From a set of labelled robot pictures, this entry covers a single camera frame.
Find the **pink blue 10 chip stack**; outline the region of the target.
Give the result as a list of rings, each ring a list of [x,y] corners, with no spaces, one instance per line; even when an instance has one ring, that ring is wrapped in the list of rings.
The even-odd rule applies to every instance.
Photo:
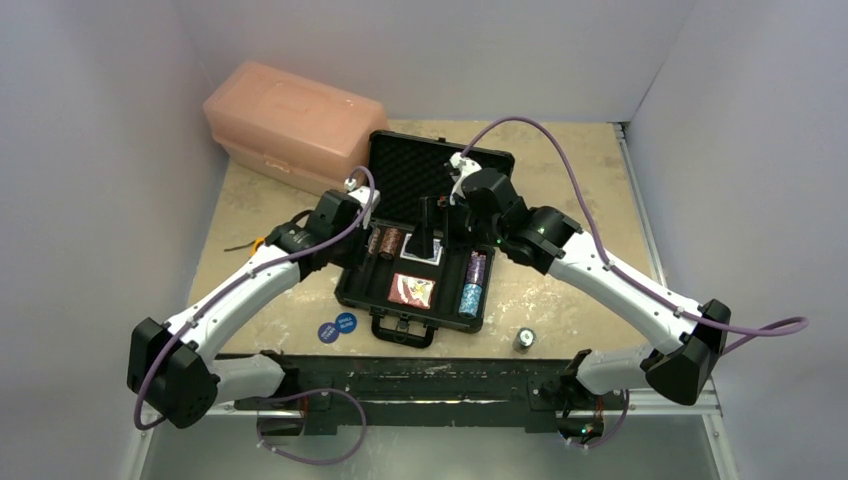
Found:
[[[394,259],[402,240],[403,232],[401,230],[395,227],[386,228],[379,245],[379,256],[385,260]]]

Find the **orange brown chip stack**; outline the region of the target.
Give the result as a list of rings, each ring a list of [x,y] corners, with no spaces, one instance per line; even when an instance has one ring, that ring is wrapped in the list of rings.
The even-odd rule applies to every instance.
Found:
[[[381,236],[382,236],[381,229],[379,227],[374,227],[372,229],[372,235],[369,239],[369,244],[368,244],[367,253],[368,253],[369,256],[374,255],[378,251],[380,241],[381,241]]]

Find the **black poker carrying case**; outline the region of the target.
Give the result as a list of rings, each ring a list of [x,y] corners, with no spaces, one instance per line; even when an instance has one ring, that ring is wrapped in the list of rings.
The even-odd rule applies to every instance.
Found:
[[[363,265],[343,271],[335,297],[345,307],[366,311],[371,318],[372,334],[379,340],[424,349],[430,346],[440,328],[476,333],[482,327],[495,250],[485,245],[451,247],[443,236],[445,212],[453,186],[448,162],[461,149],[461,145],[444,139],[427,139],[388,130],[370,136],[368,167],[381,192],[380,203],[371,216],[371,226],[372,229],[379,227],[382,235],[386,228],[395,227],[403,232],[403,240],[392,260],[382,259],[378,251],[369,256],[368,240]],[[438,198],[434,238],[439,238],[443,247],[439,266],[400,257],[405,234],[413,231],[418,219],[419,199],[425,196]],[[487,265],[478,315],[468,319],[458,315],[458,306],[472,251],[485,253]],[[436,281],[429,310],[387,300],[395,273]]]

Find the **blue small blind button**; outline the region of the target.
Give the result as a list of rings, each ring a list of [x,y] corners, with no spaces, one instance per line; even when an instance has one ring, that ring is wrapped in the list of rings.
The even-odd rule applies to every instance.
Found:
[[[336,317],[335,325],[341,334],[350,334],[357,328],[358,319],[353,313],[344,312]]]

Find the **green dark chip stack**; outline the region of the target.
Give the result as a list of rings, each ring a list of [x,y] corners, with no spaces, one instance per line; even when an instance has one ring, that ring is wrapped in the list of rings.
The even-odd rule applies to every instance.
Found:
[[[526,354],[536,342],[536,334],[531,328],[522,327],[513,339],[512,348],[519,354]]]

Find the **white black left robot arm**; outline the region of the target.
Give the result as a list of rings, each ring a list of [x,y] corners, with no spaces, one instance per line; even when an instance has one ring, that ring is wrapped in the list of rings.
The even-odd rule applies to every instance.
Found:
[[[261,397],[284,409],[298,382],[272,354],[221,360],[222,347],[271,300],[330,263],[364,247],[379,191],[367,186],[325,192],[316,207],[276,226],[224,283],[163,323],[142,320],[132,331],[127,385],[136,395],[133,422],[149,430],[164,421],[186,428],[214,405]]]

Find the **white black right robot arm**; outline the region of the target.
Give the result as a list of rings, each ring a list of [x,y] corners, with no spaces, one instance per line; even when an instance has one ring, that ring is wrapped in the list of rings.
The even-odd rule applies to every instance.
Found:
[[[725,304],[700,304],[666,289],[560,210],[527,206],[511,180],[492,168],[459,174],[450,194],[423,196],[418,209],[418,229],[497,248],[512,262],[587,294],[646,339],[630,349],[578,352],[561,381],[569,404],[584,407],[613,390],[640,388],[681,405],[699,398],[724,351]]]

